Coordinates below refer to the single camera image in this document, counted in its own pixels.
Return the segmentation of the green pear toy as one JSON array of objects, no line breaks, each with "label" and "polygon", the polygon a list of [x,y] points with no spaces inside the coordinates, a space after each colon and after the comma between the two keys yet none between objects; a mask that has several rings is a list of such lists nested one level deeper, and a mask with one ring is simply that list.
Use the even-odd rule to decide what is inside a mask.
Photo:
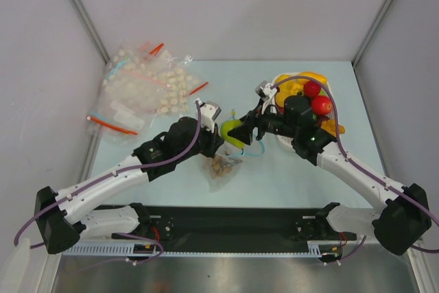
[{"label": "green pear toy", "polygon": [[225,121],[220,127],[220,135],[223,138],[223,140],[225,140],[225,142],[242,150],[244,148],[244,143],[229,135],[229,132],[232,129],[237,128],[241,124],[242,122],[239,119],[229,119]]}]

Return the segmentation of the orange ginger toy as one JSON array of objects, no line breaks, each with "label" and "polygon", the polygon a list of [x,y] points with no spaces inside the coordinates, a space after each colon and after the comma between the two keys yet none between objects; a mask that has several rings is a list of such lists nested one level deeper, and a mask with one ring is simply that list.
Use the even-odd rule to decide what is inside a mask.
[{"label": "orange ginger toy", "polygon": [[338,135],[344,134],[346,132],[345,127],[336,124],[334,119],[323,122],[320,127],[334,137],[337,137]]}]

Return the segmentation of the brown longan bunch toy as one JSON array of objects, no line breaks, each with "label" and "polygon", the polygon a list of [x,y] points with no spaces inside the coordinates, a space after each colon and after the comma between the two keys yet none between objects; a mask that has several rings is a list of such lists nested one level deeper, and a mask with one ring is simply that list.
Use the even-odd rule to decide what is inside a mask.
[{"label": "brown longan bunch toy", "polygon": [[203,170],[213,180],[230,176],[233,171],[237,171],[241,161],[239,159],[228,156],[215,156],[214,158],[206,158],[203,163]]}]

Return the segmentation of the clear blue-zipper bag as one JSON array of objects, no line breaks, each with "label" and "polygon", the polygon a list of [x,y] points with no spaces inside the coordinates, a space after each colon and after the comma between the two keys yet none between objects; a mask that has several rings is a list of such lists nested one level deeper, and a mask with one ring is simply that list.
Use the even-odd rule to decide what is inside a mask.
[{"label": "clear blue-zipper bag", "polygon": [[[229,119],[238,119],[237,115],[236,115],[236,111],[235,109],[232,109],[228,114],[226,115],[221,115],[219,117],[219,135],[220,135],[220,127],[221,125],[229,120]],[[238,149],[236,147],[234,147],[233,145],[227,143],[224,141],[224,144],[217,150],[217,152],[215,153],[215,156],[227,156],[224,154],[224,150],[230,150],[231,155],[228,155],[228,157],[233,157],[236,159],[239,159],[241,161],[240,166],[238,167],[237,171],[233,171],[233,173],[230,176],[227,176],[225,178],[218,178],[213,180],[212,178],[210,178],[208,176],[208,173],[203,170],[203,163],[205,161],[206,156],[200,156],[198,159],[198,163],[201,169],[201,173],[204,176],[204,179],[207,182],[207,185],[209,187],[209,191],[211,193],[215,193],[218,192],[220,190],[222,190],[239,172],[239,170],[246,164],[246,163],[250,163],[253,160],[263,156],[265,154],[265,146],[263,144],[262,141],[257,141],[256,140],[256,135],[253,135],[253,141],[251,145],[245,145],[244,144],[244,148]]]}]

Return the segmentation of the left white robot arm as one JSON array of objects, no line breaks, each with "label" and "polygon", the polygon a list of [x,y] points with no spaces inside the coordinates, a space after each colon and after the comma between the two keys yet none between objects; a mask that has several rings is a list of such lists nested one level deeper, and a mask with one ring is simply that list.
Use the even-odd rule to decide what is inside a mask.
[{"label": "left white robot arm", "polygon": [[69,249],[89,232],[82,219],[102,202],[173,172],[193,156],[213,158],[223,142],[215,122],[200,124],[182,117],[102,176],[60,191],[42,188],[36,194],[34,214],[43,246],[50,255]]}]

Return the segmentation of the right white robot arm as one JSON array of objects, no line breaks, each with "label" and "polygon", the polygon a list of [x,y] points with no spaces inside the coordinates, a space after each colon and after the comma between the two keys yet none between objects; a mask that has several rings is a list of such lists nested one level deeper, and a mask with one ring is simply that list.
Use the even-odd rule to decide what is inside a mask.
[{"label": "right white robot arm", "polygon": [[380,176],[343,152],[338,139],[316,124],[306,97],[288,97],[282,113],[273,113],[259,102],[240,120],[229,131],[230,137],[246,145],[266,133],[289,137],[299,157],[338,177],[370,204],[368,209],[328,204],[322,210],[324,217],[316,222],[321,237],[332,239],[339,232],[371,236],[387,251],[402,255],[431,228],[425,190]]}]

